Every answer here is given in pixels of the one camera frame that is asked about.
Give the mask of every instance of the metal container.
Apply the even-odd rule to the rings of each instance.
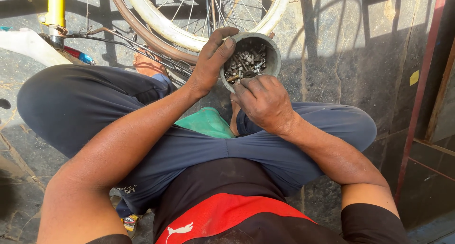
[[[272,39],[260,33],[248,32],[240,32],[231,38],[233,38],[237,43],[234,53],[237,53],[238,51],[250,50],[255,47],[260,47],[262,44],[264,44],[267,54],[265,57],[267,60],[267,67],[263,70],[263,73],[275,77],[278,76],[281,69],[281,53],[280,49],[278,49],[277,44]],[[220,69],[220,78],[224,86],[232,93],[235,93],[233,85],[227,82],[226,78],[224,77],[224,67],[221,67]]]

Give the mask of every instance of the bicycle fork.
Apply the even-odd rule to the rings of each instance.
[[[65,29],[65,0],[48,0],[48,12],[40,15],[38,20],[49,26],[50,44],[59,50],[65,47],[64,36],[58,30]]]

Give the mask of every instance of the green plastic container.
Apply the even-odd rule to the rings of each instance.
[[[175,122],[176,125],[216,138],[234,138],[234,134],[220,113],[213,107],[204,107]]]

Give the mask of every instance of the puma logo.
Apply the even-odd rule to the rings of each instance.
[[[170,236],[171,234],[175,234],[175,233],[177,233],[177,234],[184,234],[184,233],[187,233],[187,232],[191,231],[191,229],[193,229],[192,225],[193,225],[193,222],[191,222],[191,224],[188,224],[188,225],[185,226],[185,227],[180,227],[180,228],[177,228],[177,229],[175,229],[175,230],[172,229],[172,228],[170,228],[170,227],[168,227],[169,235],[168,235],[168,237],[166,238],[166,244],[168,244],[168,239],[169,239],[169,236]]]

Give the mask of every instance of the bare foot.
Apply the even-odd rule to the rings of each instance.
[[[143,75],[152,77],[155,74],[161,73],[164,74],[165,76],[168,76],[164,65],[139,53],[134,53],[133,66],[136,67],[138,73]]]
[[[231,118],[231,125],[229,126],[230,130],[234,134],[234,136],[240,136],[237,130],[237,114],[240,111],[240,105],[232,100],[232,96],[234,93],[231,93],[231,104],[232,104],[232,118]]]

